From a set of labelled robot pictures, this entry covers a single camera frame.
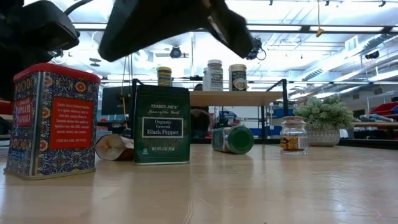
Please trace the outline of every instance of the white flower pot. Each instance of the white flower pot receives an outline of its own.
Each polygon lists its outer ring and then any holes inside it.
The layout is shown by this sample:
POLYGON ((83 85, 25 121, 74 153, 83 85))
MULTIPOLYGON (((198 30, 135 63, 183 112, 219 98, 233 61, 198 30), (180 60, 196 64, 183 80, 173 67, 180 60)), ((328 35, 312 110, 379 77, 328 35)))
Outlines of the white flower pot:
POLYGON ((340 141, 338 129, 307 129, 308 143, 310 146, 333 147, 340 141))

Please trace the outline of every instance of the green plant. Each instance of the green plant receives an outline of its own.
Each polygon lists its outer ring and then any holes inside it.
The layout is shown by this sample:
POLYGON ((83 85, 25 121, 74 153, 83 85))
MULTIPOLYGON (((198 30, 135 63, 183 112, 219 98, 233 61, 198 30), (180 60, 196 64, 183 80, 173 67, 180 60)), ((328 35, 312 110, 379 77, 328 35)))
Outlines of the green plant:
POLYGON ((296 116, 302 116, 311 129, 346 129, 352 128, 353 112, 341 102, 336 95, 325 98, 309 98, 308 101, 293 111, 296 116))

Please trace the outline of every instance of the red tin lid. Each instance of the red tin lid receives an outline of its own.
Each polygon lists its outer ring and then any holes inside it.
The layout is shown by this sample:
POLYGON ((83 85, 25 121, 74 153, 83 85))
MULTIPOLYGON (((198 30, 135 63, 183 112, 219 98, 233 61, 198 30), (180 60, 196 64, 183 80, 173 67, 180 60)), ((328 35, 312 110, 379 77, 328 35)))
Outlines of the red tin lid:
POLYGON ((81 78, 91 82, 101 83, 101 79, 94 74, 64 67, 61 65, 54 65, 51 63, 38 63, 36 65, 30 66, 29 68, 21 71, 17 75, 14 75, 14 83, 34 72, 52 72, 59 75, 68 75, 73 78, 81 78))

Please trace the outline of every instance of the blue patterned tin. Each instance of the blue patterned tin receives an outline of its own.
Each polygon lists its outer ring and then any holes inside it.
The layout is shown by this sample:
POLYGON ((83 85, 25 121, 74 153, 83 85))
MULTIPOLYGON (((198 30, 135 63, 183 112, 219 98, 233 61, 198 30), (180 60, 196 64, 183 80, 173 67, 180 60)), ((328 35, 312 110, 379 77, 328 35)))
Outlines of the blue patterned tin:
POLYGON ((14 76, 14 124, 4 171, 46 179, 95 170, 100 78, 40 63, 14 76))

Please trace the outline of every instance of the green can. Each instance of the green can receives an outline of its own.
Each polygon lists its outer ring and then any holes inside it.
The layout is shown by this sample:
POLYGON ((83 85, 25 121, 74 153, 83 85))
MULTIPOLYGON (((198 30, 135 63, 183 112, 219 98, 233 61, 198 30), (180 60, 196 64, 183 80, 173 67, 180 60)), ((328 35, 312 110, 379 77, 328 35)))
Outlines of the green can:
POLYGON ((169 67, 159 67, 157 69, 157 85, 172 86, 172 69, 169 67))
POLYGON ((253 133, 244 126, 217 128, 211 134, 213 150, 233 154, 245 154, 254 144, 253 133))
POLYGON ((190 95, 186 88, 137 87, 134 163, 187 164, 190 161, 190 95))

